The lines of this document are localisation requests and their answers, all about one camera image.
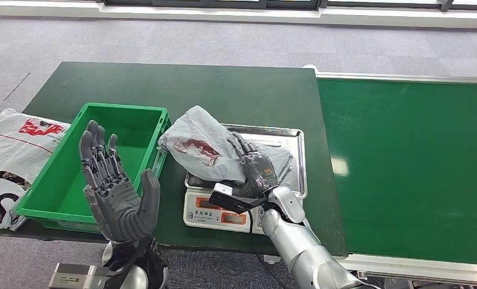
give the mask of stainless steel tray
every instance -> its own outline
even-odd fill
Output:
[[[289,187],[297,198],[307,196],[306,161],[304,156],[304,133],[300,129],[269,128],[249,125],[223,124],[229,131],[235,131],[247,140],[253,140],[262,145],[284,148],[293,155],[291,170],[283,179],[281,185]],[[185,186],[192,189],[208,190],[207,187],[189,185],[190,174],[185,177]]]

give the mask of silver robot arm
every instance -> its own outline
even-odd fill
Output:
[[[276,208],[265,212],[263,232],[276,247],[300,289],[377,288],[348,272],[322,246],[311,230],[304,209],[289,188],[274,188],[268,201]]]

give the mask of gray robotic hand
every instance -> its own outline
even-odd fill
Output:
[[[116,243],[137,241],[151,235],[157,226],[160,184],[152,170],[143,171],[143,196],[139,197],[123,171],[116,149],[118,137],[111,135],[106,150],[104,132],[91,120],[79,142],[87,183],[84,195],[106,239]]]
[[[278,177],[270,158],[239,133],[233,132],[233,136],[234,139],[229,138],[227,141],[235,149],[246,175],[244,187],[234,191],[233,194],[239,197],[256,198],[266,190],[278,185]]]

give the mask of plastic bag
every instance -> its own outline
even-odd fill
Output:
[[[24,223],[15,207],[69,127],[11,108],[0,114],[0,229],[15,231]]]
[[[231,144],[233,138],[224,126],[200,106],[189,109],[159,138],[158,144],[169,151],[189,173],[206,181],[245,182],[240,161]],[[269,156],[275,173],[282,180],[290,170],[293,156],[282,148],[254,142]]]

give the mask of gray carpet floor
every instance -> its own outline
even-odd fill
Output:
[[[313,64],[322,72],[477,76],[477,31],[0,17],[0,111],[22,111],[61,61]],[[55,263],[96,264],[102,250],[0,237],[0,289],[45,288]],[[253,255],[164,254],[170,288],[279,288]],[[283,265],[271,267],[295,286]]]

